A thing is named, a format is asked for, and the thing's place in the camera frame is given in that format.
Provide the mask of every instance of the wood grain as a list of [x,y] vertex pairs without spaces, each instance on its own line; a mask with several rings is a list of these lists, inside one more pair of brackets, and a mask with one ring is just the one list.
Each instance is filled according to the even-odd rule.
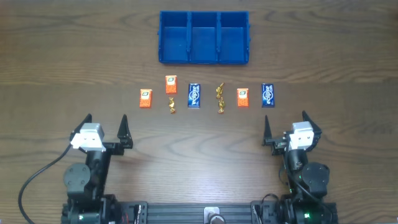
[[[124,113],[134,149],[113,157],[107,193],[148,202],[250,202],[286,194],[281,157],[261,147],[264,116],[274,135],[306,110],[323,129],[311,161],[331,169],[327,202],[340,223],[395,222],[398,211],[398,2],[386,1],[2,1],[0,2],[0,220],[25,223],[24,181],[54,160],[70,131],[93,114],[116,140]],[[250,11],[247,66],[169,65],[157,59],[160,10]],[[178,75],[177,114],[164,76]],[[189,110],[188,83],[202,84]],[[215,89],[225,82],[226,111]],[[263,109],[260,84],[275,84]],[[151,110],[139,89],[154,90]],[[236,89],[249,88],[248,110]],[[59,223],[71,151],[24,194],[36,223]]]

